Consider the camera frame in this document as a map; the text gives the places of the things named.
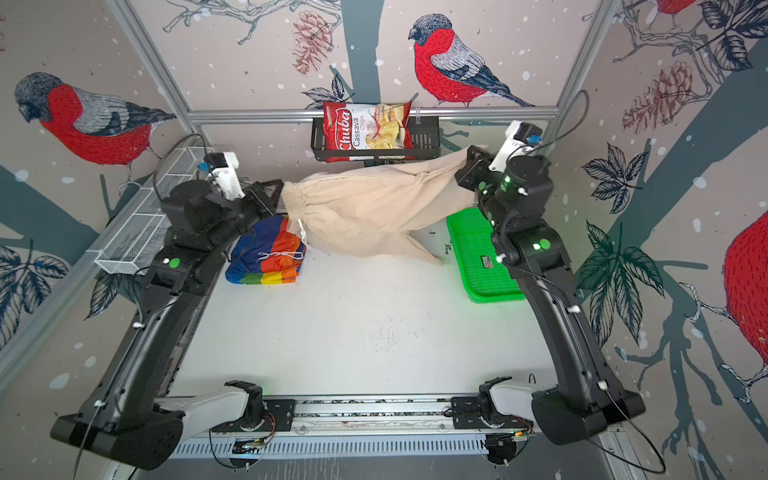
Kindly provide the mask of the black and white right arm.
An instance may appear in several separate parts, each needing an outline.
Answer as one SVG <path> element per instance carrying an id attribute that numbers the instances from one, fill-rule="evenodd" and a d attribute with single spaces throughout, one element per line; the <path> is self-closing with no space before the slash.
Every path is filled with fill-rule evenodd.
<path id="1" fill-rule="evenodd" d="M 556 383 L 531 395 L 531 419 L 557 445 L 586 440 L 642 415 L 641 396 L 623 387 L 608 366 L 577 300 L 577 283 L 559 234 L 543 218 L 553 190 L 543 156 L 514 156 L 503 171 L 471 146 L 456 173 L 476 194 L 491 224 L 497 261 L 534 312 L 552 357 Z"/>

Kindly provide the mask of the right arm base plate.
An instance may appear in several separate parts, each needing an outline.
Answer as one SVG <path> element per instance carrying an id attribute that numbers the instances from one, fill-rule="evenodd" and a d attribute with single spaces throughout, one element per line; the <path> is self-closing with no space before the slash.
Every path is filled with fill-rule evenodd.
<path id="1" fill-rule="evenodd" d="M 474 397 L 452 397 L 443 415 L 453 422 L 458 430 L 467 429 L 512 429 L 528 431 L 532 424 L 523 418 L 500 413 L 487 395 Z"/>

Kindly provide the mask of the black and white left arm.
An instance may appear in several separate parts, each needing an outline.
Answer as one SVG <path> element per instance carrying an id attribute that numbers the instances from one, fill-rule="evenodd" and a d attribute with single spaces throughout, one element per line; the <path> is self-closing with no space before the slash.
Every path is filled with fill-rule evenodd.
<path id="1" fill-rule="evenodd" d="M 210 429 L 262 415 L 261 389 L 249 382 L 228 382 L 179 407 L 157 401 L 156 394 L 177 341 L 213 290 L 226 251 L 257 222 L 275 216 L 282 187 L 280 180 L 255 182 L 228 200 L 212 183 L 190 180 L 162 198 L 170 226 L 144 275 L 133 321 L 90 397 L 78 412 L 57 418 L 52 439 L 152 470 L 192 435 L 193 421 Z"/>

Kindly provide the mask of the beige shorts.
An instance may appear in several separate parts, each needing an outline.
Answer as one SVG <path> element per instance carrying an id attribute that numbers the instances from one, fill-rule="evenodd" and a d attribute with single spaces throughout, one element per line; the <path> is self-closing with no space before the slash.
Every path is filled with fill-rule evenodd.
<path id="1" fill-rule="evenodd" d="M 468 153 L 464 148 L 427 161 L 322 172 L 287 182 L 281 201 L 288 231 L 326 253 L 401 256 L 440 265 L 412 233 L 475 204 L 475 194 L 455 179 Z"/>

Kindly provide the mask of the rainbow striped shorts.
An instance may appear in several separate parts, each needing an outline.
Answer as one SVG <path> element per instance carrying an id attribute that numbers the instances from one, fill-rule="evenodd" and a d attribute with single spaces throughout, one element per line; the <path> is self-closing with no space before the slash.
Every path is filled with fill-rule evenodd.
<path id="1" fill-rule="evenodd" d="M 225 271 L 229 283 L 280 285 L 295 283 L 306 246 L 288 231 L 289 219 L 276 215 L 256 223 L 235 243 Z"/>

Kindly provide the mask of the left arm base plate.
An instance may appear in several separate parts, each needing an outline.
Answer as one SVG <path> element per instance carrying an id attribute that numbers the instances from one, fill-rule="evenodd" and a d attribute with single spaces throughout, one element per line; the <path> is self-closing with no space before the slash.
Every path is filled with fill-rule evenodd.
<path id="1" fill-rule="evenodd" d="M 262 399 L 250 402 L 244 413 L 235 420 L 226 421 L 212 428 L 213 433 L 289 432 L 292 428 L 296 401 L 293 399 Z"/>

